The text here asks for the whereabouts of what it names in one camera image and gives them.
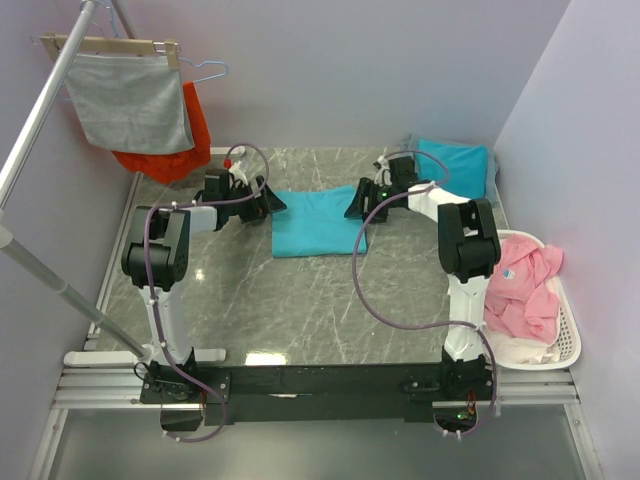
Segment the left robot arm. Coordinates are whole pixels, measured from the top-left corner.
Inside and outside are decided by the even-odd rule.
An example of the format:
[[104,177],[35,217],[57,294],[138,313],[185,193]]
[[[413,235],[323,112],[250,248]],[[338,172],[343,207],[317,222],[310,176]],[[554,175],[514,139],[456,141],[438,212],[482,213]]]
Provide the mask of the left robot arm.
[[176,401],[193,399],[200,388],[197,354],[184,320],[180,287],[189,264],[191,237],[217,232],[234,216],[262,221],[287,209],[259,175],[254,183],[227,169],[205,173],[204,188],[184,209],[174,206],[134,210],[121,257],[124,274],[146,304],[152,357],[143,361],[144,384]]

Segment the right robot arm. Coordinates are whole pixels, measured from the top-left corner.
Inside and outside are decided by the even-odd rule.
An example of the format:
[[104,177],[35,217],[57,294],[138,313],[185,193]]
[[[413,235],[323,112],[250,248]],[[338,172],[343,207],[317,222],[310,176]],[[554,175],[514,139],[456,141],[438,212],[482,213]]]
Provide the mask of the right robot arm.
[[357,273],[357,255],[367,225],[387,220],[391,208],[404,208],[437,225],[438,258],[448,278],[449,320],[439,365],[438,389],[460,399],[489,380],[487,361],[494,356],[483,334],[484,305],[489,281],[501,258],[501,246],[491,203],[445,190],[450,179],[443,168],[441,180],[421,180],[414,151],[382,155],[374,163],[376,176],[359,180],[356,193],[344,212],[347,219],[361,219],[352,253],[352,276],[361,303],[374,318],[401,330],[376,313],[364,299]]

